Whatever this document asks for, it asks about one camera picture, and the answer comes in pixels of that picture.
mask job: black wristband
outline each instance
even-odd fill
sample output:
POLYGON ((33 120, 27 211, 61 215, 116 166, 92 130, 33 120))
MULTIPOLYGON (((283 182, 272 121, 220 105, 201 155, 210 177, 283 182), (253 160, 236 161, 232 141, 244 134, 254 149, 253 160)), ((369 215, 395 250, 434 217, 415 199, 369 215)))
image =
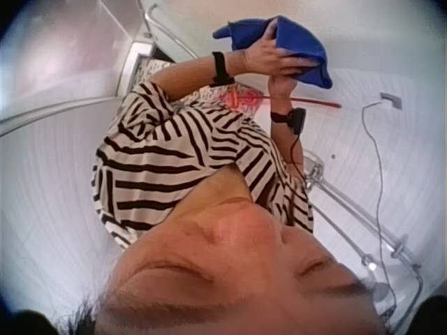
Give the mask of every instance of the black wristband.
POLYGON ((293 108, 287 115, 271 112, 270 117, 277 124, 287 124, 289 128, 293 129, 293 133, 299 137, 305 125, 306 110, 300 107, 293 108))
POLYGON ((210 87, 233 84, 235 78, 230 77, 226 72, 224 54, 222 52, 213 52, 212 55, 214 56, 214 62, 216 64, 216 77, 213 78, 214 84, 211 84, 210 87))

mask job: sleeve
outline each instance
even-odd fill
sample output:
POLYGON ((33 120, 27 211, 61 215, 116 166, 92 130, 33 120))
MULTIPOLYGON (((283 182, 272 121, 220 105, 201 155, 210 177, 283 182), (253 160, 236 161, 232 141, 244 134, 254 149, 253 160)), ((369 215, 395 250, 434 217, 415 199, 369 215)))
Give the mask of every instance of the sleeve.
POLYGON ((124 98, 117 123, 112 126, 139 142, 173 115, 166 93, 158 85, 145 82, 136 85, 124 98))

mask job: closed eye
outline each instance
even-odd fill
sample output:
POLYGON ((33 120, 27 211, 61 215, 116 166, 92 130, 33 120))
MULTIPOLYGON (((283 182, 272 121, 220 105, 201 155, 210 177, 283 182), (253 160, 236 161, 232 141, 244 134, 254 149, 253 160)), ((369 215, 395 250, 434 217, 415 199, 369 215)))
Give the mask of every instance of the closed eye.
POLYGON ((214 282, 214 277, 206 274, 201 269, 192 267, 191 265, 186 266, 183 264, 167 261, 152 261, 145 264, 145 269, 169 269, 171 271, 177 271, 194 276, 208 283, 214 282))
POLYGON ((331 265, 334 262, 334 260, 331 257, 324 257, 320 258, 318 260, 315 260, 313 262, 310 262, 309 265, 307 265, 303 271, 298 272, 299 277, 308 276, 309 274, 322 270, 326 268, 327 266, 331 265))

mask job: blue cloth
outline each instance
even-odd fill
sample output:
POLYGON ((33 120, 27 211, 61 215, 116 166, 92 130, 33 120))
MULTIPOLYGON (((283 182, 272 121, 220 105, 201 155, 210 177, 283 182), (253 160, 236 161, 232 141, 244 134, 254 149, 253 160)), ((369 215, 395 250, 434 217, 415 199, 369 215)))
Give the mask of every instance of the blue cloth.
MULTIPOLYGON (((274 18, 267 20, 245 19, 229 22, 227 26, 216 30, 212 37, 216 39, 231 37, 233 50, 247 49, 262 37, 267 25, 274 18)), ((320 64, 306 73, 297 74, 293 77, 306 84, 330 89, 332 80, 328 73, 328 57, 326 56, 324 46, 310 31, 298 23, 284 16, 278 16, 277 18, 276 46, 293 51, 297 57, 309 58, 320 64)))

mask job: black and white striped shirt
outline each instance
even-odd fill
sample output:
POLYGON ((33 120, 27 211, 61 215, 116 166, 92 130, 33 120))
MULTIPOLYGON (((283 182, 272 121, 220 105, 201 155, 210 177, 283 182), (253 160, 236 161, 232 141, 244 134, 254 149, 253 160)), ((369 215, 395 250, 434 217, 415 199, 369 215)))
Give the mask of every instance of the black and white striped shirt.
POLYGON ((96 151, 91 181, 95 210, 126 248, 163 222, 200 181, 232 163, 254 201, 273 185, 267 210, 284 224, 294 222, 312 232, 304 188, 256 122, 220 102, 171 105, 150 83, 136 86, 123 100, 96 151))

